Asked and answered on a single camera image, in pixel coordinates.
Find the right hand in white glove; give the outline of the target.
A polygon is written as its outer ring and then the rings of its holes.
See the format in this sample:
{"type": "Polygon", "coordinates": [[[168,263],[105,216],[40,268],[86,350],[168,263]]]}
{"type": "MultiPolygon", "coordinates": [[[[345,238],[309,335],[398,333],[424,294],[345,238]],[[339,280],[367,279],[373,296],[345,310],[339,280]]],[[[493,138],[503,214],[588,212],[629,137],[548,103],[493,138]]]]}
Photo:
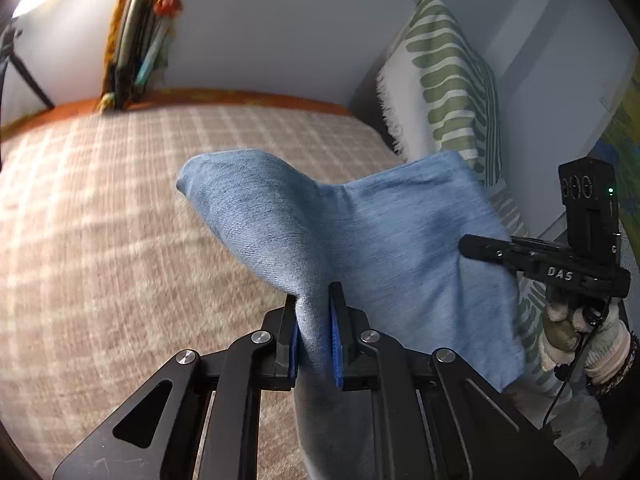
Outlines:
{"type": "Polygon", "coordinates": [[[636,341],[620,318],[620,298],[611,300],[608,313],[596,327],[587,322],[585,308],[570,306],[566,292],[548,288],[541,318],[538,353],[545,372],[578,359],[590,384],[603,387],[624,376],[630,367],[636,341]]]}

